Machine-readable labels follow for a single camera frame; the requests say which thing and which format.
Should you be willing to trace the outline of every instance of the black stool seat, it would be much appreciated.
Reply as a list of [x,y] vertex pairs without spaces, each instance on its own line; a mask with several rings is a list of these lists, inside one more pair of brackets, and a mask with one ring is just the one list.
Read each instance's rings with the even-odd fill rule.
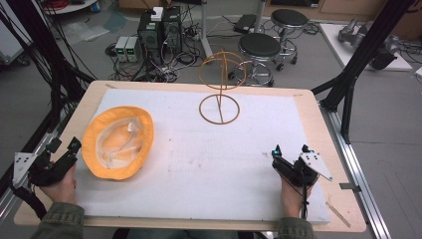
[[239,49],[259,58],[275,57],[282,50],[276,39],[262,33],[250,33],[243,36],[239,42]]
[[279,9],[271,14],[271,21],[279,27],[303,27],[308,18],[295,10]]

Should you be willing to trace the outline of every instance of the stool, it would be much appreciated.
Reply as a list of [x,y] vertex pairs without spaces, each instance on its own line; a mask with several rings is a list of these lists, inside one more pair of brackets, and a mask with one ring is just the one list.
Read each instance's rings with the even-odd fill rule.
[[277,65],[277,70],[281,71],[284,67],[284,60],[286,56],[295,54],[291,61],[292,64],[295,64],[298,60],[298,48],[291,40],[286,38],[288,31],[301,29],[308,23],[308,18],[304,14],[295,10],[279,9],[271,14],[271,21],[274,25],[282,28],[282,31],[279,33],[282,51],[279,55],[283,58]]
[[[245,84],[251,87],[261,87],[265,84],[271,87],[274,83],[273,75],[263,62],[274,61],[281,51],[280,43],[269,35],[250,33],[240,39],[238,47],[240,53],[251,60],[235,67],[229,74],[229,79],[236,79],[238,84],[245,80]],[[244,68],[247,70],[247,79],[243,79]]]

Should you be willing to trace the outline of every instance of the white board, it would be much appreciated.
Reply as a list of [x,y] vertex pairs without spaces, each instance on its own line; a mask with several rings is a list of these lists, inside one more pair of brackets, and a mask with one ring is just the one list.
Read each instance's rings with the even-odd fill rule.
[[[296,160],[307,143],[294,99],[229,94],[241,107],[239,117],[216,125],[198,111],[209,95],[108,90],[96,116],[118,106],[143,108],[154,121],[154,142],[142,169],[123,181],[96,178],[79,155],[77,190],[86,214],[278,220],[281,180],[272,168],[271,150],[279,144],[286,159]],[[318,183],[308,220],[329,222]]]
[[[336,24],[319,24],[322,28],[322,32],[325,35],[325,38],[329,41],[332,50],[335,52],[338,60],[341,62],[343,66],[347,65],[348,61],[350,61],[351,56],[353,55],[355,48],[353,48],[350,43],[348,42],[339,42],[338,41],[338,31],[343,29],[346,25],[336,25]],[[398,54],[394,54],[397,57],[392,63],[390,63],[385,69],[382,71],[397,71],[397,72],[405,72],[412,70],[412,67]],[[374,70],[370,66],[366,66],[365,70]]]

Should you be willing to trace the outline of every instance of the hand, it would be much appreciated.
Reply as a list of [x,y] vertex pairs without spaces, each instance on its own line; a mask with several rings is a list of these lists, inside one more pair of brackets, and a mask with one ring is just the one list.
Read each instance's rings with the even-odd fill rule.
[[[303,206],[302,188],[292,186],[285,178],[282,179],[282,211],[284,217],[300,217]],[[307,196],[310,197],[313,187],[311,186],[307,191]]]
[[77,181],[74,179],[74,174],[77,165],[74,164],[66,173],[62,181],[53,185],[40,187],[53,202],[66,202],[77,204]]

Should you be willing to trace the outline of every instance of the sleeve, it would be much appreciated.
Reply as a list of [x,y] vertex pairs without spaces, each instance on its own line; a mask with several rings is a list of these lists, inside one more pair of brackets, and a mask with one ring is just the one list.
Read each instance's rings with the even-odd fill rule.
[[311,224],[303,219],[284,217],[280,219],[279,239],[317,239]]
[[53,203],[32,239],[82,239],[84,208],[69,203]]

